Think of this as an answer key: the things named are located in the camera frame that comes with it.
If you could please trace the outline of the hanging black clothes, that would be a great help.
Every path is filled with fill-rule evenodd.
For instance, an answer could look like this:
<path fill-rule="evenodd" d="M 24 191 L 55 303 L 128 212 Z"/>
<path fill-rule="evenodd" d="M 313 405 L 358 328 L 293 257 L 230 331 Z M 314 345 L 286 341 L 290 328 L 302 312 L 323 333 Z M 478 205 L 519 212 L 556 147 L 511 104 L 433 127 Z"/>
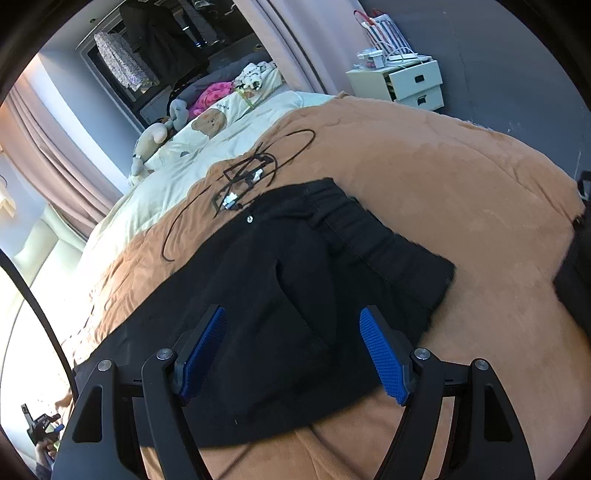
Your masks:
<path fill-rule="evenodd" d="M 169 87 L 259 49 L 232 1 L 126 1 L 118 12 L 132 50 Z"/>

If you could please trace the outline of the white bedside drawer cabinet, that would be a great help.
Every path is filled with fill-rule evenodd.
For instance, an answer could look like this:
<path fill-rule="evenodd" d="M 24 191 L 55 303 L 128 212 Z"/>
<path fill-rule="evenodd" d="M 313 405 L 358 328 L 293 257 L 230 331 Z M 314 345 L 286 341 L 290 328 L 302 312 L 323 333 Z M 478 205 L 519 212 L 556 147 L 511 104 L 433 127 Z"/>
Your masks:
<path fill-rule="evenodd" d="M 443 78 L 437 60 L 410 61 L 381 69 L 352 69 L 346 72 L 353 94 L 436 111 L 445 106 Z"/>

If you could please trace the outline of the pink curtain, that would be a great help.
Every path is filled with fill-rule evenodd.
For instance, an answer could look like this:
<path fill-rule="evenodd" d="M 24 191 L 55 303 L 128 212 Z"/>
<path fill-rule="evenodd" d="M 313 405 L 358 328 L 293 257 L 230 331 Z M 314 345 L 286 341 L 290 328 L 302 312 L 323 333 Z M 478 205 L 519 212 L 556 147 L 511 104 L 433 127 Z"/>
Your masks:
<path fill-rule="evenodd" d="M 121 197 L 24 78 L 1 105 L 1 147 L 16 170 L 84 238 Z"/>

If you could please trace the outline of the beige plush toy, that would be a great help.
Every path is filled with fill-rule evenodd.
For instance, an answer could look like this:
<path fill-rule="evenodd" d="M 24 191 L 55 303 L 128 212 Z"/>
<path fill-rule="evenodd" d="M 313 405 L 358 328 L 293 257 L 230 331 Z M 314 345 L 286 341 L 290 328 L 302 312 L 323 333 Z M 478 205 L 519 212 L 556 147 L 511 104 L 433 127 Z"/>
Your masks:
<path fill-rule="evenodd" d="M 167 127 L 156 122 L 147 127 L 137 139 L 132 152 L 131 177 L 138 177 L 144 170 L 144 164 L 166 142 Z"/>

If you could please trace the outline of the black pants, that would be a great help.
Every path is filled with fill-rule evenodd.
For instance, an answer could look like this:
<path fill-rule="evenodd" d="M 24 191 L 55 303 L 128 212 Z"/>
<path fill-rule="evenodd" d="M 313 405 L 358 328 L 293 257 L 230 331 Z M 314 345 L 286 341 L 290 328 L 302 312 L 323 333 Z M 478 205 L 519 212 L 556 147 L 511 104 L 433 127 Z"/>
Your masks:
<path fill-rule="evenodd" d="M 391 231 L 331 179 L 267 192 L 202 244 L 75 370 L 142 364 L 211 305 L 228 330 L 184 414 L 197 446 L 301 428 L 380 383 L 360 335 L 379 308 L 418 343 L 455 274 L 449 260 Z"/>

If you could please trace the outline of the white patterned garment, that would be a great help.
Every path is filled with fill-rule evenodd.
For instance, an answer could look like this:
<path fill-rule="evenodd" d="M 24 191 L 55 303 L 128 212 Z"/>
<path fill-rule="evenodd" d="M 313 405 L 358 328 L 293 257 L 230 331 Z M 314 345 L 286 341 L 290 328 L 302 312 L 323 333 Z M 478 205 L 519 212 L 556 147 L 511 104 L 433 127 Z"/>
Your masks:
<path fill-rule="evenodd" d="M 243 99 L 256 102 L 283 85 L 283 75 L 273 61 L 249 63 L 232 81 L 232 88 Z"/>

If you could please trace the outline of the brown fleece blanket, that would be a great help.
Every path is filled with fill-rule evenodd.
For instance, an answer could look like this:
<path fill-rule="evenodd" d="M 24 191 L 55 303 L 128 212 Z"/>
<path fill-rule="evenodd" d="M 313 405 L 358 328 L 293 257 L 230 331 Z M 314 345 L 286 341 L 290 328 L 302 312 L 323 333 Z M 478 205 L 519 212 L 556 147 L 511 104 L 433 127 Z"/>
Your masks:
<path fill-rule="evenodd" d="M 332 97 L 283 115 L 256 146 L 214 163 L 113 261 L 81 257 L 69 360 L 86 360 L 228 221 L 212 195 L 222 171 L 256 147 L 283 162 L 256 193 L 332 178 L 394 232 L 455 264 L 424 343 L 453 360 L 492 361 L 535 473 L 549 478 L 590 416 L 590 344 L 552 284 L 583 205 L 574 181 L 542 153 L 437 113 Z"/>

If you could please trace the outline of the hanging floral garment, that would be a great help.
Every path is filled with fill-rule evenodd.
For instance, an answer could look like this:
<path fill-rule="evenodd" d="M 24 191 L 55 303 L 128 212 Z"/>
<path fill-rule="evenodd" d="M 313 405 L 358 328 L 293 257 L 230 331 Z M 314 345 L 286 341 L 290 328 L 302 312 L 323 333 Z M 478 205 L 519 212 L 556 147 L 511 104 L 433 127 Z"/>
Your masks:
<path fill-rule="evenodd" d="M 159 85 L 156 75 L 120 34 L 99 32 L 93 38 L 102 61 L 122 87 L 145 93 Z"/>

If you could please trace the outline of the grey plush elephant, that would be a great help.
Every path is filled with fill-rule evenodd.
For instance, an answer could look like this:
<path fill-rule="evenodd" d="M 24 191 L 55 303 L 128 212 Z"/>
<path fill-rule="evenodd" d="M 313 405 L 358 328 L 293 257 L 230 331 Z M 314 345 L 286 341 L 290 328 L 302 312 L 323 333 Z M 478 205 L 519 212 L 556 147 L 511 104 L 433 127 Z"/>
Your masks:
<path fill-rule="evenodd" d="M 168 107 L 168 114 L 162 120 L 169 132 L 179 132 L 188 122 L 189 111 L 187 103 L 181 99 L 174 99 Z"/>

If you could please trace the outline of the cream bear print duvet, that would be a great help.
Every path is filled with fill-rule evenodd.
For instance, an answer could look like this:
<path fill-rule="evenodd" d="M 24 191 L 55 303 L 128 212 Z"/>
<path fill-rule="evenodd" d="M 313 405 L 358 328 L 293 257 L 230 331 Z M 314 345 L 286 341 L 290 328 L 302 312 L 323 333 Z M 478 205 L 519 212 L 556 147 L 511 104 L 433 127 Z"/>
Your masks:
<path fill-rule="evenodd" d="M 209 109 L 197 118 L 197 130 L 186 125 L 148 160 L 150 174 L 117 201 L 93 230 L 82 258 L 113 261 L 135 235 L 152 227 L 183 200 L 214 163 L 238 157 L 256 146 L 259 137 L 283 115 L 331 99 L 325 94 L 291 90 L 274 93 L 242 117 L 228 119 L 216 134 L 204 132 L 204 120 L 215 111 Z"/>

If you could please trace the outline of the pink garment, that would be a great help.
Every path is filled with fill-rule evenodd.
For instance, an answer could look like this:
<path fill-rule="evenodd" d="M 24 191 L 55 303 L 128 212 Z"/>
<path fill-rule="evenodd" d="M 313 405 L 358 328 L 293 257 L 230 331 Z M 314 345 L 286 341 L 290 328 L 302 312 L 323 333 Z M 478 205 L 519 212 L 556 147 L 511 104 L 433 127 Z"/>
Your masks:
<path fill-rule="evenodd" d="M 231 82 L 215 82 L 207 86 L 207 88 L 197 97 L 189 108 L 189 117 L 195 118 L 201 113 L 211 107 L 214 103 L 228 96 L 233 91 L 233 84 Z"/>

